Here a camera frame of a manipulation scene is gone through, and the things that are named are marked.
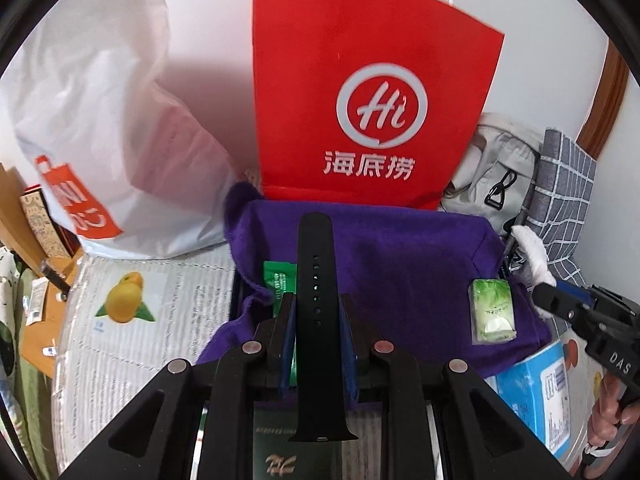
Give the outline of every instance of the gray backpack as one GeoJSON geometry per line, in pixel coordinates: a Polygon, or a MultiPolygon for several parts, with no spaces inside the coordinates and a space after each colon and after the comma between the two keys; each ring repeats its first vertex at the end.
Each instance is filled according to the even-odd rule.
{"type": "Polygon", "coordinates": [[[502,114],[482,114],[442,208],[484,216],[505,235],[505,224],[518,215],[529,190],[543,141],[544,132],[502,114]]]}

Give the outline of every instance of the green tissue pack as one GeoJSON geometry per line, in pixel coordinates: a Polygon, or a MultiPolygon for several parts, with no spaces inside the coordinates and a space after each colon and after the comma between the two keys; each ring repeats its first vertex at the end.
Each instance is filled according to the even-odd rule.
{"type": "Polygon", "coordinates": [[[506,280],[474,280],[469,287],[474,345],[493,345],[516,338],[511,287],[506,280]]]}

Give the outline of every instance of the green packet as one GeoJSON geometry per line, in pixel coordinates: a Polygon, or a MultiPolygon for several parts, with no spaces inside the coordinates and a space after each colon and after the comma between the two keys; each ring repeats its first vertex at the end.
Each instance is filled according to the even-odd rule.
{"type": "Polygon", "coordinates": [[[492,345],[516,338],[509,282],[474,280],[469,287],[469,301],[474,345],[492,345]]]}
{"type": "MultiPolygon", "coordinates": [[[[280,305],[285,292],[296,293],[296,273],[298,266],[289,262],[265,262],[262,266],[262,277],[267,288],[274,293],[273,317],[280,313],[280,305]]],[[[296,386],[297,379],[296,344],[293,345],[293,360],[291,362],[291,377],[289,386],[296,386]]]]}

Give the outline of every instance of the finger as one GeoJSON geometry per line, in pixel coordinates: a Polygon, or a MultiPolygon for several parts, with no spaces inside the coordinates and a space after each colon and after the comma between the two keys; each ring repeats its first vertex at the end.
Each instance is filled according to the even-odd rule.
{"type": "Polygon", "coordinates": [[[618,397],[620,396],[621,386],[622,382],[620,379],[611,372],[605,373],[602,378],[602,382],[600,383],[601,391],[604,391],[607,397],[612,397],[615,400],[618,400],[618,397]]]}
{"type": "Polygon", "coordinates": [[[640,419],[640,402],[635,402],[631,406],[627,406],[623,412],[620,420],[622,424],[634,424],[640,419]]]}
{"type": "Polygon", "coordinates": [[[591,418],[589,419],[589,423],[587,426],[587,441],[589,444],[595,447],[604,446],[606,443],[606,440],[600,438],[596,434],[595,430],[593,429],[593,422],[591,421],[591,418]]]}
{"type": "Polygon", "coordinates": [[[598,414],[610,424],[620,421],[620,404],[615,397],[601,396],[598,399],[598,414]]]}
{"type": "Polygon", "coordinates": [[[616,427],[598,412],[591,413],[591,427],[593,432],[604,440],[611,440],[618,432],[616,427]]]}

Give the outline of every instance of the label sticker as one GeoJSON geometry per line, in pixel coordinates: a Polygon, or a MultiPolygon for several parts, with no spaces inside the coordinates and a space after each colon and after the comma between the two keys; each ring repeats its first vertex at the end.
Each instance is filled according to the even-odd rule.
{"type": "Polygon", "coordinates": [[[545,409],[545,445],[551,453],[555,453],[569,439],[571,428],[564,359],[558,359],[542,370],[540,381],[545,409]]]}

